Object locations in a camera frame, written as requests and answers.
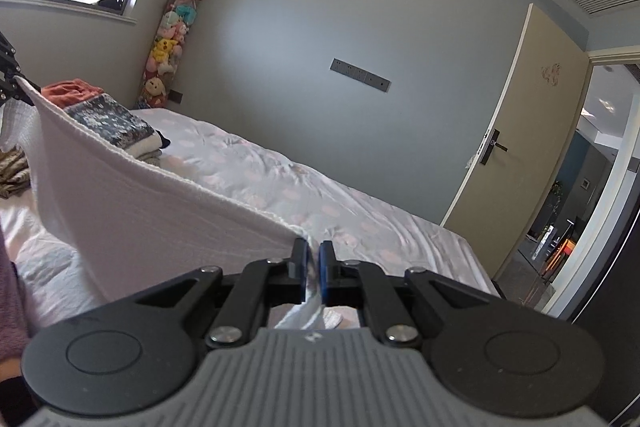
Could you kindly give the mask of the striped olive garment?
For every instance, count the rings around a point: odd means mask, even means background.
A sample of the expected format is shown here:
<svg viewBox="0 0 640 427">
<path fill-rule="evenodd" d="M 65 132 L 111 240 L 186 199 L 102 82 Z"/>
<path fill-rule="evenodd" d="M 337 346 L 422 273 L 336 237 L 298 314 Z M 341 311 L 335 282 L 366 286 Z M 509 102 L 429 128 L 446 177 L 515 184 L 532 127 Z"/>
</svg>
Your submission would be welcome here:
<svg viewBox="0 0 640 427">
<path fill-rule="evenodd" d="M 8 199 L 20 195 L 30 187 L 29 165 L 25 153 L 12 148 L 1 153 L 0 196 Z"/>
</svg>

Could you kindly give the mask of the pink dotted grey bedsheet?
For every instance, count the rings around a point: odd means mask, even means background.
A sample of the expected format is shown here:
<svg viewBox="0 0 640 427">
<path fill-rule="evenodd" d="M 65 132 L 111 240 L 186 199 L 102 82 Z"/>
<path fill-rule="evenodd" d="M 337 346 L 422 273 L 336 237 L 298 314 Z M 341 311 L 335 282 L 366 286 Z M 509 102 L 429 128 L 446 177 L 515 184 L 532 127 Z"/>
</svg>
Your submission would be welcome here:
<svg viewBox="0 0 640 427">
<path fill-rule="evenodd" d="M 372 262 L 396 277 L 423 267 L 494 291 L 469 243 L 439 225 L 208 122 L 161 108 L 143 109 L 140 117 L 171 142 L 156 167 L 270 212 L 318 246 L 331 241 L 338 259 Z M 32 187 L 2 202 L 1 232 L 26 286 L 32 329 L 114 301 L 102 295 L 78 251 L 43 226 Z"/>
</svg>

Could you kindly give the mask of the folded white sweater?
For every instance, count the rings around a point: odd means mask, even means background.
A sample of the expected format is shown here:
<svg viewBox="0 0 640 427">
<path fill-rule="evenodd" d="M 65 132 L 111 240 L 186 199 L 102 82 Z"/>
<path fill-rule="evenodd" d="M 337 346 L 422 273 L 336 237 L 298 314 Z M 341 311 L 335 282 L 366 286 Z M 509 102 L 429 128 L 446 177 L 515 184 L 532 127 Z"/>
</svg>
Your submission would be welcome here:
<svg viewBox="0 0 640 427">
<path fill-rule="evenodd" d="M 153 132 L 146 138 L 125 147 L 124 151 L 134 158 L 140 158 L 159 150 L 162 145 L 163 140 L 160 135 L 157 132 Z"/>
</svg>

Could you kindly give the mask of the black sock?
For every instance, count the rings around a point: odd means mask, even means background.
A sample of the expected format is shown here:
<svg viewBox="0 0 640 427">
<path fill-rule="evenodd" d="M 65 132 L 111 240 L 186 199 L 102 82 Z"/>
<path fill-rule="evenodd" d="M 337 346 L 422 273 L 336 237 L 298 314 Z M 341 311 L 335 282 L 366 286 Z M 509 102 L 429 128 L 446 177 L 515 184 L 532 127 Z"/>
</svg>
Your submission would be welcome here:
<svg viewBox="0 0 640 427">
<path fill-rule="evenodd" d="M 171 142 L 165 138 L 158 130 L 155 130 L 155 134 L 157 135 L 157 138 L 160 139 L 160 149 L 161 150 L 165 150 L 165 148 L 167 148 Z"/>
</svg>

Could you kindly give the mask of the purple fluffy sleeve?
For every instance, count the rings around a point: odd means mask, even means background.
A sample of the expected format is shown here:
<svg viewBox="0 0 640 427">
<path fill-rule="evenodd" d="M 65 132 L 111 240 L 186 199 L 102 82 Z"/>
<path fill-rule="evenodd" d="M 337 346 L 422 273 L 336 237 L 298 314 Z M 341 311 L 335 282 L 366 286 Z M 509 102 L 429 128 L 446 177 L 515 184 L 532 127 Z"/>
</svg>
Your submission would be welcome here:
<svg viewBox="0 0 640 427">
<path fill-rule="evenodd" d="M 6 242 L 1 237 L 1 380 L 8 381 L 22 375 L 21 359 L 29 342 L 29 330 L 20 278 L 6 253 Z"/>
</svg>

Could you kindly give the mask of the cream bedroom door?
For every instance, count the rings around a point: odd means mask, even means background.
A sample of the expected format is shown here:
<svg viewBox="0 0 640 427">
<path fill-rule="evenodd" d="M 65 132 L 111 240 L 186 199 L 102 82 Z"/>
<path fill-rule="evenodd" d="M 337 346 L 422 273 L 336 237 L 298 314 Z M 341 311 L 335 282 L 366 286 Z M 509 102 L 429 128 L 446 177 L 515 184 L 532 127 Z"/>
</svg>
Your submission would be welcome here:
<svg viewBox="0 0 640 427">
<path fill-rule="evenodd" d="M 464 237 L 488 277 L 524 239 L 550 192 L 576 130 L 588 90 L 590 60 L 536 5 L 523 30 L 495 112 L 442 226 Z M 499 142 L 486 165 L 490 132 Z"/>
</svg>

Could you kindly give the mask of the white crinkle muslin garment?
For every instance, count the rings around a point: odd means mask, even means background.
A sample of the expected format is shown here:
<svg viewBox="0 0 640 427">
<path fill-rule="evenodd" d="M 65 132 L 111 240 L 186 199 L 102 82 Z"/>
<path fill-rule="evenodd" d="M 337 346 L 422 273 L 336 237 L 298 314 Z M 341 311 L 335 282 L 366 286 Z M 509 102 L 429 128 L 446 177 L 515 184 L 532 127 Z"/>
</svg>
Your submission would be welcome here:
<svg viewBox="0 0 640 427">
<path fill-rule="evenodd" d="M 285 258 L 310 234 L 270 212 L 137 160 L 24 78 L 3 106 L 1 143 L 24 150 L 40 220 L 73 246 L 108 300 L 206 265 L 239 273 Z"/>
</svg>

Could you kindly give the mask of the grey wall switch panel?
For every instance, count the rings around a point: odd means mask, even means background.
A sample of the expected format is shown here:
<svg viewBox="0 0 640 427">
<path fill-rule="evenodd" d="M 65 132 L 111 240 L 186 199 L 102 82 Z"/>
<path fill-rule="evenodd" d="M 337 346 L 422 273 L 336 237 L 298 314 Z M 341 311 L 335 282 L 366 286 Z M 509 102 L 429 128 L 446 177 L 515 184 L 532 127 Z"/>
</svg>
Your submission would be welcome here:
<svg viewBox="0 0 640 427">
<path fill-rule="evenodd" d="M 372 74 L 372 72 L 367 72 L 365 69 L 339 60 L 338 58 L 334 58 L 332 61 L 330 71 L 366 84 L 378 91 L 387 92 L 388 89 L 390 89 L 390 80 Z"/>
</svg>

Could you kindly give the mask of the rust orange garment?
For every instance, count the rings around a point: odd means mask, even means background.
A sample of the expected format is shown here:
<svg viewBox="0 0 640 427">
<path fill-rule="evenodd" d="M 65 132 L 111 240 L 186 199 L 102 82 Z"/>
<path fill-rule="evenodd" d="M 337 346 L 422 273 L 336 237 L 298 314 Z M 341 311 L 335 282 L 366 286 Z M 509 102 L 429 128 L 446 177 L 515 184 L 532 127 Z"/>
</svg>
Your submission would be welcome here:
<svg viewBox="0 0 640 427">
<path fill-rule="evenodd" d="M 43 98 L 62 109 L 91 100 L 103 93 L 102 88 L 78 78 L 52 83 L 41 89 Z"/>
</svg>

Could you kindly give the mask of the folded beige knit sweater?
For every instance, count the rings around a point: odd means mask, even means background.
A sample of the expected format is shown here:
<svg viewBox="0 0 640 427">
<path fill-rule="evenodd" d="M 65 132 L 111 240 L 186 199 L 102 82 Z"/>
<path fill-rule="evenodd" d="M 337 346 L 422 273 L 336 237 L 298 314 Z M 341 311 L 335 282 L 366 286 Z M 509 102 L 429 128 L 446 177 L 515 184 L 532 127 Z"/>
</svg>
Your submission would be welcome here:
<svg viewBox="0 0 640 427">
<path fill-rule="evenodd" d="M 160 165 L 160 156 L 162 156 L 161 150 L 152 150 L 152 152 L 142 154 L 137 157 L 138 161 L 146 162 L 147 164 L 159 166 Z"/>
</svg>

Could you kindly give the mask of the stuffed toy hanging column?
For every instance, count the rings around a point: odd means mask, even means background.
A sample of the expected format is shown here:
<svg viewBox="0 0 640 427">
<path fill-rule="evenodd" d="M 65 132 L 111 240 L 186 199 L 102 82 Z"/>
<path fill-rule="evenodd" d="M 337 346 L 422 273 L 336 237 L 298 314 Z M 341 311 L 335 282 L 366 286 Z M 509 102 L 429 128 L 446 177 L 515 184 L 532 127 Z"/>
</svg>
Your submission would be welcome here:
<svg viewBox="0 0 640 427">
<path fill-rule="evenodd" d="M 137 108 L 164 107 L 202 0 L 167 0 L 146 58 Z"/>
</svg>

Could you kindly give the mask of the dark floral folded garment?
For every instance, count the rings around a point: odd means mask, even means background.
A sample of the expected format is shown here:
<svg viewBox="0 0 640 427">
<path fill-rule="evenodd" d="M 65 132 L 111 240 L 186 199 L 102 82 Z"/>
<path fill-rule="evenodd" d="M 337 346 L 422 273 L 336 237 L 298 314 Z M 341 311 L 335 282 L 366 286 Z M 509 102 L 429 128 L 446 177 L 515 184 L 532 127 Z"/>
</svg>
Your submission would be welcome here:
<svg viewBox="0 0 640 427">
<path fill-rule="evenodd" d="M 123 150 L 149 138 L 154 132 L 149 124 L 107 93 L 68 106 L 65 113 Z"/>
</svg>

